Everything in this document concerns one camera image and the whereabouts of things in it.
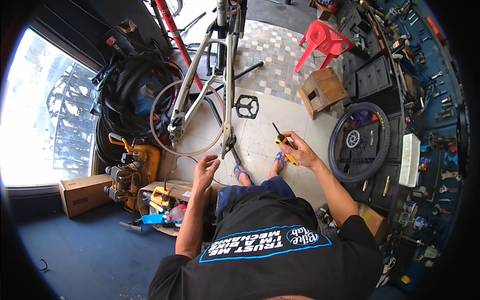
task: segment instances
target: red plastic chair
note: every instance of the red plastic chair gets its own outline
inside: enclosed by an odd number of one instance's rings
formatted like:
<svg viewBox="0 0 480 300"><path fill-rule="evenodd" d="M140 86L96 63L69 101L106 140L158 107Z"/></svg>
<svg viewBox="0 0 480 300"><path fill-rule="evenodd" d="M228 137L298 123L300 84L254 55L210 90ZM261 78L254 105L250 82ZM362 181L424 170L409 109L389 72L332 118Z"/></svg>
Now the red plastic chair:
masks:
<svg viewBox="0 0 480 300"><path fill-rule="evenodd" d="M320 21L313 21L313 23L310 24L307 29L307 33L305 33L301 39L299 46L303 45L305 40L308 42L308 46L297 63L297 66L295 66L295 72L297 73L300 71L310 54L312 54L315 49L327 56L320 66L320 69L323 69L327 67L328 63L333 58L337 58L343 52L354 47L353 43L349 39ZM342 50L342 44L347 44L348 47Z"/></svg>

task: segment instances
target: hand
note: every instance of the hand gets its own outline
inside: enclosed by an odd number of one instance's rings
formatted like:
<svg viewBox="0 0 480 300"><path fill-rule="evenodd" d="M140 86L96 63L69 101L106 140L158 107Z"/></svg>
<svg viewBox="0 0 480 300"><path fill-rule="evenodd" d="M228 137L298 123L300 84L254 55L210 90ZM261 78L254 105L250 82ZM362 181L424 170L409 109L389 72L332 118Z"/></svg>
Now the hand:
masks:
<svg viewBox="0 0 480 300"><path fill-rule="evenodd" d="M205 155L200 159L195 167L195 174L193 176L193 188L205 191L210 184L212 184L213 175L220 166L220 161L216 159L216 155Z"/></svg>
<svg viewBox="0 0 480 300"><path fill-rule="evenodd" d="M287 131L282 134L286 137L291 137L293 140L293 142L290 141L293 148L285 144L281 145L280 149L284 154L293 156L300 165L310 170L321 164L322 161L317 154L295 132Z"/></svg>

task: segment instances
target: blue shorts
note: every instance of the blue shorts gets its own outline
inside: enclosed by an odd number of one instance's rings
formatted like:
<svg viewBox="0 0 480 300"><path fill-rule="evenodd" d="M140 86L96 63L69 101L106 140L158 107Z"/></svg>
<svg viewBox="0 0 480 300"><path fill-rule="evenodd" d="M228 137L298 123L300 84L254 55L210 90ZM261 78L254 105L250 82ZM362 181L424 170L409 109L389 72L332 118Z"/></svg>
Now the blue shorts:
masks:
<svg viewBox="0 0 480 300"><path fill-rule="evenodd" d="M293 193L292 189L288 186L285 180L283 180L283 178L281 178L280 176L275 176L270 178L269 180L265 180L264 182L262 182L261 185L255 185L255 186L235 185L235 187L237 189L235 198L241 197L242 195L248 192L254 192L254 191L271 191L285 198L295 198L295 194ZM227 205L228 197L230 195L231 190L232 190L232 186L227 186L218 191L218 211L223 207L225 207L225 205Z"/></svg>

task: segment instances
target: man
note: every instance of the man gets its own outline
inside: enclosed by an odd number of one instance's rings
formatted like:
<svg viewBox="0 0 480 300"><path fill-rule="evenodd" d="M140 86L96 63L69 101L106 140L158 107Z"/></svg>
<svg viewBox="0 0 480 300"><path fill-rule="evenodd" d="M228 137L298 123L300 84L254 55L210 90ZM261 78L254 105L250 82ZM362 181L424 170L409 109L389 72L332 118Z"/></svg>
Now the man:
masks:
<svg viewBox="0 0 480 300"><path fill-rule="evenodd" d="M219 165L216 156L204 156L195 170L175 255L160 262L149 300L367 299L373 292L382 256L355 202L298 135L283 134L293 139L293 148L281 146L283 154L315 173L339 234L326 237L317 231L310 204L296 198L278 176L287 161L282 157L261 186L251 186L240 170L243 187L219 191L214 241L200 253L202 195Z"/></svg>

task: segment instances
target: window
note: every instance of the window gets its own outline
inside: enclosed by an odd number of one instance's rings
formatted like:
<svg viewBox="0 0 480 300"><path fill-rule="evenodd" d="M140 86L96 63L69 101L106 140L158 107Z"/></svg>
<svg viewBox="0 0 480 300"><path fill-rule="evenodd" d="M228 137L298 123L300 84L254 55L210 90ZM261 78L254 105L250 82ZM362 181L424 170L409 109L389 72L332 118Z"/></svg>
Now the window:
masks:
<svg viewBox="0 0 480 300"><path fill-rule="evenodd" d="M92 174L94 75L32 30L25 31L3 91L4 185L53 184Z"/></svg>

